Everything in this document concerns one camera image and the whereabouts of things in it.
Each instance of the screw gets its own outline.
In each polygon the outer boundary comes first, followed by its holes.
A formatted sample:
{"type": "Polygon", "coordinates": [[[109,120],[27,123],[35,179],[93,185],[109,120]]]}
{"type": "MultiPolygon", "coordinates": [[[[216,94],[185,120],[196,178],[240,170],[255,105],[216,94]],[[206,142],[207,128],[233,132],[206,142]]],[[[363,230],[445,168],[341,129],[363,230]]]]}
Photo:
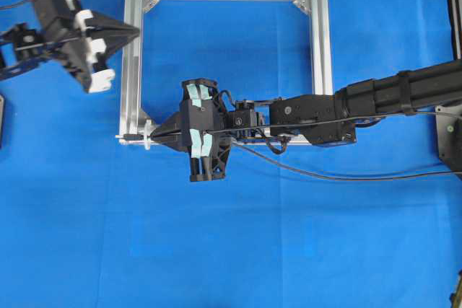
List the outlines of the screw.
{"type": "Polygon", "coordinates": [[[25,43],[33,43],[34,42],[34,37],[32,35],[26,35],[23,37],[23,40],[25,43]]]}

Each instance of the aluminum frame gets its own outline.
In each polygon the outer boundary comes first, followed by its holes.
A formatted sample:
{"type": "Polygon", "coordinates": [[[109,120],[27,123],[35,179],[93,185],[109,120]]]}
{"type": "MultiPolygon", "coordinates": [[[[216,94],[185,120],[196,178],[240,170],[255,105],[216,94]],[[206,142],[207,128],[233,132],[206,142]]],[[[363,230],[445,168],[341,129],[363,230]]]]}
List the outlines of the aluminum frame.
{"type": "MultiPolygon", "coordinates": [[[[141,69],[143,47],[144,14],[149,12],[160,0],[125,0],[126,23],[140,29],[139,38],[123,49],[121,83],[121,117],[119,138],[124,134],[143,134],[153,130],[155,122],[141,107],[141,69]]],[[[314,94],[333,94],[331,69],[331,41],[328,17],[328,0],[253,0],[253,1],[291,1],[309,16],[310,60],[314,94]]],[[[144,141],[125,141],[121,144],[144,144],[149,148],[155,142],[145,137],[144,141]]],[[[297,136],[290,144],[310,144],[303,136],[297,136]]]]}

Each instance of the wire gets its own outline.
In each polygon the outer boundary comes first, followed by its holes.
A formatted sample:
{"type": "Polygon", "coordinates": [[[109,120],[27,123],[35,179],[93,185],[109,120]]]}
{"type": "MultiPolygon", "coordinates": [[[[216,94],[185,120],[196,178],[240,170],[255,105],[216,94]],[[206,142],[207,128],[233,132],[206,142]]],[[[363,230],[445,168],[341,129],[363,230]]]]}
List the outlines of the wire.
{"type": "MultiPolygon", "coordinates": [[[[415,115],[441,115],[443,117],[452,117],[462,120],[462,117],[459,115],[454,115],[452,113],[446,112],[430,112],[430,111],[416,111],[413,114],[415,115]]],[[[341,119],[333,119],[333,120],[323,120],[321,122],[316,122],[315,120],[309,120],[306,123],[291,123],[291,124],[263,124],[262,126],[248,126],[245,128],[226,128],[222,130],[213,130],[207,131],[207,133],[214,134],[214,133],[226,133],[226,132],[233,132],[233,131],[244,131],[244,130],[257,130],[263,128],[303,128],[305,126],[320,126],[322,124],[331,124],[331,123],[342,123],[342,122],[349,122],[352,120],[359,120],[359,119],[371,119],[371,118],[379,118],[384,119],[387,117],[395,117],[398,115],[404,115],[404,113],[383,113],[382,115],[358,115],[356,117],[348,117],[348,118],[341,118],[341,119]]]]}
{"type": "Polygon", "coordinates": [[[230,104],[234,107],[236,107],[236,103],[232,99],[231,93],[229,90],[223,89],[220,93],[218,93],[218,98],[223,102],[223,94],[226,94],[228,96],[228,100],[230,101],[230,104]]]}
{"type": "Polygon", "coordinates": [[[287,144],[290,141],[290,137],[276,138],[277,141],[281,144],[281,149],[278,149],[271,144],[271,139],[265,135],[263,130],[257,129],[257,132],[260,134],[261,138],[265,140],[266,146],[276,155],[280,155],[287,150],[287,144]]]}
{"type": "Polygon", "coordinates": [[[358,123],[356,125],[356,127],[357,128],[370,128],[371,126],[375,126],[375,125],[379,124],[382,120],[383,120],[383,118],[379,118],[379,119],[373,120],[372,122],[369,122],[369,123],[358,123]]]}
{"type": "Polygon", "coordinates": [[[47,43],[36,43],[34,45],[28,45],[28,46],[22,46],[16,48],[16,50],[29,50],[31,48],[38,48],[38,47],[44,47],[44,46],[59,46],[60,44],[68,43],[70,41],[76,41],[82,39],[81,36],[74,36],[71,38],[63,39],[61,41],[49,41],[47,43]]]}
{"type": "Polygon", "coordinates": [[[280,162],[273,160],[271,158],[268,158],[267,156],[258,153],[257,151],[254,151],[253,149],[250,149],[246,146],[243,146],[241,144],[238,144],[236,142],[232,142],[232,145],[235,147],[239,147],[243,149],[244,151],[248,151],[251,154],[256,155],[257,157],[262,158],[263,160],[266,160],[267,162],[270,162],[271,164],[276,165],[277,167],[280,167],[285,170],[293,171],[296,172],[300,175],[304,176],[309,176],[313,178],[318,178],[320,180],[335,180],[335,181],[341,181],[341,182],[382,182],[382,181],[390,181],[390,180],[410,180],[414,178],[422,178],[422,177],[430,177],[430,176],[448,176],[448,175],[462,175],[462,171],[441,171],[441,172],[426,172],[426,173],[418,173],[415,175],[404,175],[404,176],[389,176],[389,177],[347,177],[347,176],[326,176],[326,175],[320,175],[318,173],[310,172],[310,171],[305,171],[301,169],[297,169],[295,167],[291,167],[288,165],[281,164],[280,162]]]}
{"type": "Polygon", "coordinates": [[[28,2],[30,2],[32,0],[21,0],[21,1],[18,1],[17,3],[14,3],[14,4],[11,4],[11,5],[4,5],[4,6],[0,6],[0,10],[8,10],[8,9],[14,9],[15,7],[19,7],[21,5],[24,5],[28,2]]]}

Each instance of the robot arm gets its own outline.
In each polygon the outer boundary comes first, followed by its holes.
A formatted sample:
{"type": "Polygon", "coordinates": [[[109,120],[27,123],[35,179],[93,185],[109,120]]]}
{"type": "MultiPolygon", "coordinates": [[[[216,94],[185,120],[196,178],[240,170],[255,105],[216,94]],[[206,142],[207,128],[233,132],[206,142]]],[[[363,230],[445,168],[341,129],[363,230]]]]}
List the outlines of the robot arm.
{"type": "Polygon", "coordinates": [[[0,34],[0,48],[12,44],[17,60],[6,66],[0,51],[0,81],[24,74],[40,63],[56,60],[82,85],[85,92],[110,89],[114,70],[106,61],[138,37],[139,30],[96,11],[80,0],[31,0],[42,29],[25,23],[0,34]]]}
{"type": "MultiPolygon", "coordinates": [[[[356,128],[373,126],[387,115],[413,115],[425,107],[459,102],[462,60],[358,82],[335,95],[243,100],[233,103],[232,111],[227,110],[222,99],[229,92],[219,92],[214,81],[188,80],[182,87],[179,111],[158,126],[150,138],[188,153],[191,181],[218,180],[225,177],[233,141],[266,142],[276,154],[285,151],[290,139],[298,134],[313,145],[353,144],[357,140],[356,128]],[[269,107],[269,123],[257,111],[259,107],[269,107]],[[274,142],[281,143],[282,149],[275,149],[271,144],[274,142]]],[[[129,134],[123,138],[142,139],[129,134]]]]}

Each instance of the blue tabletop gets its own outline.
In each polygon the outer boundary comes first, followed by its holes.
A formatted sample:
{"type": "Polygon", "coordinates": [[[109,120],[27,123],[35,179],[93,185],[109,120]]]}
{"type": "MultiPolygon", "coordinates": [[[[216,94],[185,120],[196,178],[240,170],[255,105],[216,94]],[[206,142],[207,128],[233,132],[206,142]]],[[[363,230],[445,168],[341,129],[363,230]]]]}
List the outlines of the blue tabletop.
{"type": "MultiPolygon", "coordinates": [[[[17,0],[0,0],[0,5],[17,0]]],[[[123,18],[124,0],[82,0],[123,18]]],[[[334,89],[452,58],[446,0],[329,0],[334,89]]],[[[38,26],[30,5],[0,28],[38,26]]],[[[147,14],[143,106],[163,121],[180,82],[235,98],[310,93],[306,16],[290,3],[161,1],[147,14]]],[[[0,307],[448,307],[462,269],[462,182],[325,182],[233,149],[223,181],[185,154],[121,146],[121,54],[109,92],[57,63],[0,83],[0,307]]],[[[265,147],[258,149],[272,155],[265,147]]],[[[435,120],[384,120],[358,143],[289,148],[324,173],[445,170],[435,120]]]]}

